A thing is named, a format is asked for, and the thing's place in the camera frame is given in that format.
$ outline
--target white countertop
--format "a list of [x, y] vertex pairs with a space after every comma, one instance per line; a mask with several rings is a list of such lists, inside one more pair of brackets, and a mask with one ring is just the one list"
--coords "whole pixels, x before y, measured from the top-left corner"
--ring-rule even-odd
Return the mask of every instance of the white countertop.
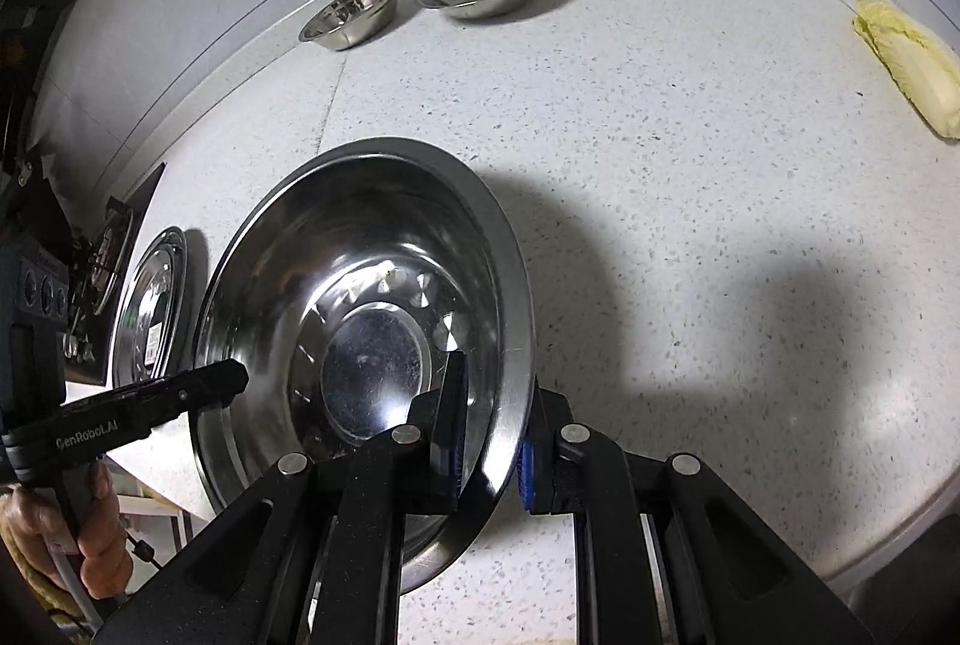
[[[514, 225], [541, 384], [628, 450], [700, 455], [829, 576], [960, 458], [960, 153], [840, 0], [537, 3], [529, 19], [421, 12], [349, 52], [288, 52], [168, 151], [133, 258], [179, 225], [203, 233], [212, 271], [319, 152], [435, 143]], [[209, 516], [184, 419], [114, 457]], [[400, 638], [573, 639], [573, 589], [568, 524], [511, 497], [404, 597]]]

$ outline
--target label sticker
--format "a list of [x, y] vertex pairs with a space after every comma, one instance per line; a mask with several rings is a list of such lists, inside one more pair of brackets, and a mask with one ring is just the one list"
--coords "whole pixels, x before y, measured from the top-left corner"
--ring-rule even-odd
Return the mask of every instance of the label sticker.
[[[59, 509], [59, 504], [56, 502], [56, 493], [52, 488], [37, 487], [34, 488], [34, 493], [40, 496], [40, 498], [45, 499], [55, 508]], [[59, 553], [64, 556], [80, 555], [80, 548], [77, 547], [76, 540], [70, 535], [69, 530], [66, 528], [66, 524], [62, 521], [61, 526], [56, 530], [56, 533], [47, 533], [44, 535], [43, 541], [46, 542], [47, 550], [51, 554]]]
[[157, 362], [157, 354], [160, 352], [160, 337], [162, 335], [162, 322], [150, 326], [150, 330], [147, 331], [147, 349], [143, 353], [143, 365], [146, 367], [151, 367]]

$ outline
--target human hand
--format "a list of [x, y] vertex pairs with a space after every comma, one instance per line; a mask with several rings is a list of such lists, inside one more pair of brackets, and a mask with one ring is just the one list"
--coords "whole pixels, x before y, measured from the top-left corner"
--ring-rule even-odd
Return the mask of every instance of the human hand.
[[[80, 579], [90, 596], [106, 599], [126, 589], [133, 574], [133, 559], [127, 552], [126, 530], [120, 525], [120, 501], [113, 492], [107, 468], [99, 461], [90, 466], [88, 483], [93, 503], [77, 539], [83, 555]], [[34, 492], [18, 487], [4, 501], [3, 516], [10, 525], [16, 546], [30, 566], [66, 590], [43, 540], [65, 528], [56, 507]]]

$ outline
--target power cord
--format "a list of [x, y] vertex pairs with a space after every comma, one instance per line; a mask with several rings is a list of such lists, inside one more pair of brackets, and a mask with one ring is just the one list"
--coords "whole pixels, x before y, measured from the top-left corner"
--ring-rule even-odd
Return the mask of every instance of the power cord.
[[157, 551], [152, 548], [152, 546], [147, 543], [144, 539], [134, 539], [130, 532], [127, 532], [127, 541], [133, 545], [133, 555], [138, 557], [141, 562], [151, 563], [157, 569], [162, 569], [163, 566], [157, 562], [155, 556]]

